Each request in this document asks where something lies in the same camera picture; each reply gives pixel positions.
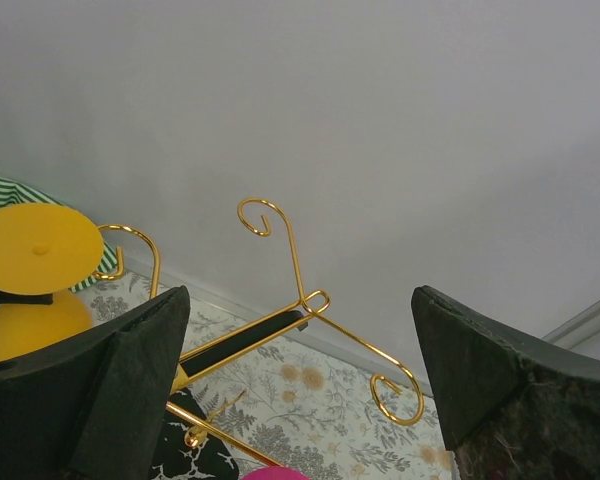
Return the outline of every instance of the white trim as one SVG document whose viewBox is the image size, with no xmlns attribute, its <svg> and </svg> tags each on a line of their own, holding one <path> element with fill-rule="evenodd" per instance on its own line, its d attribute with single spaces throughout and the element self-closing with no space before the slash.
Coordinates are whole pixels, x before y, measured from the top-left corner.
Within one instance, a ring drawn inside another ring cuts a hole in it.
<svg viewBox="0 0 600 480">
<path fill-rule="evenodd" d="M 558 347 L 572 350 L 600 333 L 600 301 L 543 337 Z"/>
<path fill-rule="evenodd" d="M 146 262 L 135 258 L 131 255 L 125 255 L 125 265 L 129 268 L 129 270 L 144 275 L 146 277 L 151 277 L 151 273 L 153 267 L 151 267 Z M 202 302 L 208 303 L 217 307 L 225 312 L 231 313 L 239 318 L 242 318 L 247 321 L 257 320 L 261 318 L 263 314 L 255 312 L 249 308 L 246 308 L 242 305 L 238 305 L 226 298 L 222 298 L 214 293 L 209 292 L 204 287 L 197 285 L 191 279 L 184 279 L 179 275 L 172 275 L 168 272 L 165 272 L 164 269 L 160 273 L 160 283 L 167 287 L 176 287 L 180 285 L 184 285 L 189 290 L 189 294 Z M 361 368 L 362 370 L 366 370 L 372 373 L 380 373 L 384 375 L 389 380 L 393 382 L 404 385 L 405 378 L 403 374 L 396 372 L 394 369 L 386 366 L 384 363 L 374 362 L 367 358 L 364 358 L 360 355 L 356 355 L 344 348 L 337 347 L 332 343 L 326 342 L 318 337 L 315 337 L 309 333 L 311 328 L 300 332 L 297 330 L 291 331 L 285 335 L 290 340 L 298 342 L 306 347 L 312 348 L 319 352 L 322 352 L 331 357 L 337 358 L 338 360 L 342 360 L 343 362 L 349 363 L 355 367 Z M 423 381 L 421 378 L 417 378 L 418 383 L 420 384 L 420 388 L 422 389 L 422 393 L 427 396 L 432 396 L 431 386 Z"/>
</svg>

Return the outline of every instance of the yellow object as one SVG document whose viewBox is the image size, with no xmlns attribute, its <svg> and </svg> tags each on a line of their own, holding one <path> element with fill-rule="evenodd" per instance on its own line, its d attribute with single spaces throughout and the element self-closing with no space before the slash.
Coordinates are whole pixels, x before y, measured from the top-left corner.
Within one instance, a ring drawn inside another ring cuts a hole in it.
<svg viewBox="0 0 600 480">
<path fill-rule="evenodd" d="M 72 208 L 22 203 L 0 208 L 0 290 L 43 295 L 67 289 L 98 267 L 104 241 Z"/>
<path fill-rule="evenodd" d="M 52 305 L 0 305 L 0 362 L 47 347 L 91 328 L 91 314 L 69 290 Z"/>
</svg>

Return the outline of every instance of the pink ball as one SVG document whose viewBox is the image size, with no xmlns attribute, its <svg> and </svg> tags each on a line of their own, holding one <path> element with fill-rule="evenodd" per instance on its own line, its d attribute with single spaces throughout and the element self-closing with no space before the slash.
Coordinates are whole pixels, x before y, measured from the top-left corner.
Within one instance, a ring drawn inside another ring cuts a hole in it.
<svg viewBox="0 0 600 480">
<path fill-rule="evenodd" d="M 310 480 L 295 470 L 285 467 L 266 467 L 251 472 L 242 480 Z"/>
</svg>

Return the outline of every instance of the striped fabric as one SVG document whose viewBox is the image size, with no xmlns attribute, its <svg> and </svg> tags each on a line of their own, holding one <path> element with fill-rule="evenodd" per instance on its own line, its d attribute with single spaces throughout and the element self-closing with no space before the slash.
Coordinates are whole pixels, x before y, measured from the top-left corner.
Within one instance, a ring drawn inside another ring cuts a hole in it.
<svg viewBox="0 0 600 480">
<path fill-rule="evenodd" d="M 55 203 L 57 205 L 64 205 L 27 185 L 0 177 L 0 208 L 18 203 Z M 98 265 L 97 270 L 99 272 L 109 272 L 114 270 L 117 264 L 115 250 L 105 243 L 102 262 Z M 71 287 L 71 290 L 74 292 L 84 290 L 96 282 L 96 278 L 91 276 Z"/>
</svg>

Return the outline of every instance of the gold metal frame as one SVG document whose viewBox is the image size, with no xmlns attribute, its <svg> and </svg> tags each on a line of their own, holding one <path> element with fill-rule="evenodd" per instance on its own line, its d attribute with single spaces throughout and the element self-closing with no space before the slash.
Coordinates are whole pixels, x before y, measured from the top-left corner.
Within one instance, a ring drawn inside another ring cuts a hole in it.
<svg viewBox="0 0 600 480">
<path fill-rule="evenodd" d="M 298 253 L 297 253 L 297 249 L 296 249 L 296 243 L 295 243 L 295 238 L 293 235 L 293 227 L 291 225 L 291 221 L 287 218 L 286 214 L 275 204 L 273 204 L 267 200 L 264 200 L 262 198 L 247 198 L 247 199 L 241 201 L 240 204 L 238 205 L 238 217 L 240 218 L 240 221 L 242 222 L 242 224 L 247 229 L 249 229 L 249 231 L 251 231 L 252 233 L 254 233 L 258 236 L 261 236 L 261 237 L 270 236 L 271 232 L 272 232 L 271 224 L 269 222 L 268 217 L 264 214 L 260 216 L 260 218 L 262 219 L 262 224 L 264 226 L 264 229 L 260 230 L 256 227 L 254 227 L 251 223 L 249 223 L 249 221 L 246 219 L 246 217 L 244 215 L 244 207 L 245 207 L 245 205 L 247 205 L 249 203 L 264 205 L 264 206 L 272 209 L 284 221 L 286 229 L 287 229 L 287 238 L 289 241 L 289 247 L 291 249 L 291 260 L 293 262 L 293 270 L 294 270 L 296 286 L 297 286 L 297 290 L 298 290 L 298 299 L 296 301 L 294 301 L 293 303 L 290 303 L 289 305 L 281 308 L 280 310 L 270 313 L 269 315 L 266 315 L 265 317 L 255 320 L 243 327 L 237 328 L 237 329 L 227 333 L 226 335 L 222 335 L 222 336 L 216 338 L 215 340 L 212 340 L 211 342 L 208 342 L 208 343 L 206 343 L 200 347 L 197 347 L 189 352 L 183 353 L 179 359 L 179 365 L 178 365 L 176 376 L 175 376 L 174 382 L 173 382 L 172 393 L 187 387 L 188 385 L 195 382 L 196 380 L 199 380 L 200 378 L 214 372 L 215 370 L 222 368 L 229 362 L 236 360 L 237 358 L 241 357 L 242 355 L 245 355 L 245 354 L 251 352 L 252 350 L 262 346 L 263 344 L 270 342 L 271 340 L 279 337 L 280 335 L 284 335 L 285 333 L 293 330 L 294 328 L 303 325 L 304 323 L 308 322 L 312 318 L 318 318 L 326 325 L 329 325 L 330 327 L 336 329 L 340 333 L 349 337 L 351 340 L 357 342 L 358 344 L 369 349 L 373 353 L 379 355 L 383 359 L 389 361 L 394 366 L 398 367 L 407 376 L 407 378 L 409 379 L 409 382 L 413 386 L 413 389 L 416 392 L 416 395 L 418 397 L 418 408 L 413 417 L 406 418 L 406 419 L 400 418 L 400 417 L 396 416 L 394 413 L 390 412 L 389 409 L 386 407 L 386 405 L 384 405 L 384 403 L 382 402 L 382 399 L 380 397 L 380 394 L 378 393 L 378 381 L 381 381 L 382 383 L 384 383 L 387 387 L 389 387 L 391 390 L 393 390 L 396 394 L 399 395 L 400 393 L 402 393 L 402 390 L 400 389 L 400 387 L 398 385 L 396 385 L 394 382 L 392 382 L 391 380 L 387 379 L 384 375 L 380 375 L 377 373 L 372 375 L 371 380 L 370 380 L 371 395 L 372 395 L 373 400 L 375 401 L 376 405 L 380 409 L 380 411 L 387 418 L 389 418 L 392 422 L 395 422 L 398 425 L 403 425 L 403 426 L 409 426 L 409 425 L 415 424 L 418 420 L 420 420 L 420 418 L 422 417 L 422 414 L 424 412 L 424 396 L 422 395 L 420 385 L 418 384 L 418 382 L 415 379 L 415 377 L 413 376 L 413 374 L 409 371 L 409 369 L 407 369 L 406 366 L 404 366 L 398 360 L 396 360 L 395 358 L 386 354 L 385 352 L 383 352 L 379 348 L 375 347 L 374 345 L 370 344 L 366 340 L 358 337 L 357 335 L 350 332 L 349 330 L 342 327 L 341 325 L 330 320 L 328 317 L 326 317 L 323 314 L 323 312 L 329 307 L 331 300 L 330 300 L 327 292 L 325 292 L 324 290 L 314 290 L 311 293 L 309 293 L 308 295 L 305 293 L 304 284 L 302 281 L 302 274 L 300 272 L 300 263 L 298 261 Z M 142 233 L 136 229 L 133 229 L 131 227 L 126 227 L 123 225 L 103 225 L 99 228 L 101 231 L 103 231 L 103 230 L 122 230 L 122 231 L 125 231 L 128 233 L 132 233 L 132 234 L 140 237 L 141 239 L 143 239 L 149 245 L 149 247 L 151 248 L 151 251 L 153 252 L 153 257 L 154 257 L 153 275 L 152 275 L 152 279 L 151 279 L 151 290 L 150 290 L 150 298 L 153 298 L 156 295 L 157 290 L 158 290 L 158 281 L 159 281 L 159 276 L 160 276 L 160 263 L 161 263 L 160 262 L 160 253 L 159 253 L 158 249 L 156 248 L 155 243 L 149 237 L 147 237 L 144 233 Z M 98 279 L 115 280 L 117 278 L 120 278 L 122 275 L 124 275 L 124 255 L 122 252 L 122 248 L 118 247 L 118 249 L 116 250 L 116 254 L 117 254 L 117 258 L 118 258 L 117 271 L 113 274 L 103 274 L 103 273 L 96 272 L 94 275 Z M 322 299 L 323 299 L 322 305 L 318 308 L 311 307 L 309 305 L 309 302 L 318 296 L 322 297 Z M 292 324 L 288 325 L 287 327 L 284 327 L 284 328 L 280 329 L 279 331 L 267 336 L 266 338 L 249 345 L 247 348 L 244 348 L 240 352 L 230 355 L 227 358 L 225 358 L 224 360 L 222 360 L 218 363 L 215 363 L 214 365 L 212 365 L 204 370 L 201 370 L 200 372 L 197 372 L 196 374 L 191 375 L 191 376 L 189 376 L 185 372 L 184 368 L 182 367 L 183 362 L 185 362 L 187 360 L 191 360 L 192 358 L 201 354 L 202 352 L 205 352 L 208 349 L 213 348 L 214 346 L 218 345 L 220 342 L 227 340 L 235 335 L 238 335 L 239 333 L 244 332 L 245 330 L 252 328 L 260 323 L 266 322 L 267 320 L 273 318 L 276 315 L 279 315 L 279 314 L 285 313 L 285 312 L 289 312 L 296 308 L 302 308 L 306 312 L 306 314 L 302 318 L 300 318 L 297 321 L 293 322 Z M 231 403 L 235 403 L 237 400 L 238 399 L 236 399 L 233 402 L 230 402 L 228 404 L 225 404 L 225 406 L 223 406 L 221 408 L 221 410 L 226 408 L 226 406 L 230 405 Z M 219 439 L 233 445 L 234 447 L 236 447 L 236 448 L 244 451 L 248 455 L 252 456 L 256 460 L 264 463 L 265 465 L 270 465 L 270 466 L 280 465 L 274 459 L 270 458 L 269 456 L 265 455 L 262 452 L 259 452 L 258 450 L 254 449 L 253 447 L 251 447 L 247 443 L 243 442 L 242 440 L 235 438 L 234 436 L 229 435 L 228 433 L 226 433 L 226 432 L 220 430 L 219 428 L 215 427 L 214 425 L 212 425 L 211 421 L 213 420 L 213 416 L 220 413 L 220 411 L 213 412 L 213 414 L 209 415 L 209 418 L 207 420 L 204 420 L 204 419 L 199 418 L 198 416 L 193 415 L 192 413 L 182 409 L 181 407 L 179 407 L 178 405 L 176 405 L 172 402 L 167 402 L 166 409 L 167 409 L 167 411 L 171 412 L 172 414 L 176 415 L 177 417 L 181 418 L 182 420 L 186 421 L 187 423 L 189 423 L 193 426 L 191 429 L 189 429 L 189 431 L 185 435 L 185 439 L 183 439 L 185 441 L 185 443 L 191 444 L 193 446 L 193 448 L 195 448 L 197 445 L 200 445 L 200 443 L 201 443 L 200 440 L 204 437 L 204 434 L 203 435 L 200 435 L 200 434 L 201 434 L 201 432 L 204 432 L 204 433 L 213 435 L 215 437 L 218 437 Z M 197 437 L 195 437 L 195 439 L 192 439 L 192 437 L 191 437 L 193 435 L 192 434 L 193 431 L 195 431 L 195 434 L 198 435 Z"/>
</svg>

